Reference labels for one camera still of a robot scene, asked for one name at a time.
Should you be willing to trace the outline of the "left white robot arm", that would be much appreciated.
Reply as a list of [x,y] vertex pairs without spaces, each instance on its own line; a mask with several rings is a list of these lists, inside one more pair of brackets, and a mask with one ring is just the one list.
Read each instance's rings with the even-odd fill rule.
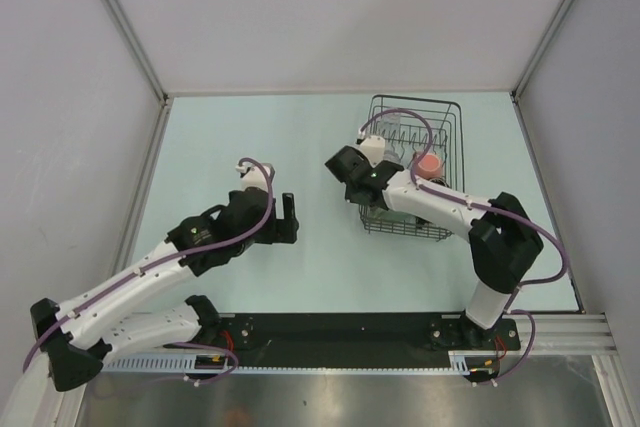
[[60,303],[34,303],[37,347],[48,358],[55,389],[74,390],[107,364],[142,350],[181,343],[207,347],[222,340],[220,314],[204,295],[159,314],[135,310],[254,244],[293,244],[298,229],[293,194],[275,200],[256,187],[232,191],[227,204],[184,219],[140,261],[96,288]]

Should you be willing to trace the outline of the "black ceramic mug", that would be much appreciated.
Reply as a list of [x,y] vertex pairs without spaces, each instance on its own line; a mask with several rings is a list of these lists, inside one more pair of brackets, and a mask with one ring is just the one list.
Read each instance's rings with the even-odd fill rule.
[[[427,193],[424,189],[422,189],[422,186],[426,186],[431,190],[435,190],[436,193]],[[424,220],[438,227],[445,227],[446,214],[449,212],[449,210],[447,200],[442,196],[439,196],[441,188],[448,188],[448,184],[442,177],[431,178],[428,180],[419,178],[418,185],[415,187],[415,191],[420,198],[420,211],[424,214],[427,214],[427,217],[425,217]]]

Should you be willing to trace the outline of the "pink ceramic mug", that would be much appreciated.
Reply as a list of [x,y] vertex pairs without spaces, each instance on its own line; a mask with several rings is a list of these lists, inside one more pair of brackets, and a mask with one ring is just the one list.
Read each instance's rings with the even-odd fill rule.
[[444,176],[444,167],[440,157],[433,153],[425,154],[415,164],[415,173],[418,177],[431,180]]

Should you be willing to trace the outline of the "dark wire dish rack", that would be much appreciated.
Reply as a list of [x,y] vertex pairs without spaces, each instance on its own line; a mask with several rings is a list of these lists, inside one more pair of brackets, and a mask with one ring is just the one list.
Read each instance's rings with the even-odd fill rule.
[[[378,131],[380,117],[385,112],[401,114],[401,129],[391,138],[381,136]],[[438,155],[442,160],[442,178],[448,187],[460,191],[465,189],[463,127],[459,104],[439,99],[377,94],[371,99],[368,118],[372,121],[366,128],[368,133],[379,135],[386,143],[404,148],[405,168],[409,168],[414,158],[428,146],[429,153]],[[397,234],[432,241],[442,241],[452,236],[446,229],[415,216],[412,223],[372,221],[367,216],[370,208],[359,209],[360,221],[368,233]]]

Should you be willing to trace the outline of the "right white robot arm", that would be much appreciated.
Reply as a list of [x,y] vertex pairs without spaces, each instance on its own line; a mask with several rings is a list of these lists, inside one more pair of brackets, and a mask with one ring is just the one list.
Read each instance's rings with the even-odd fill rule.
[[411,215],[468,243],[477,284],[457,330],[473,348],[493,341],[507,304],[543,250],[520,201],[508,193],[476,200],[397,163],[374,165],[353,146],[341,148],[325,167],[345,186],[347,202]]

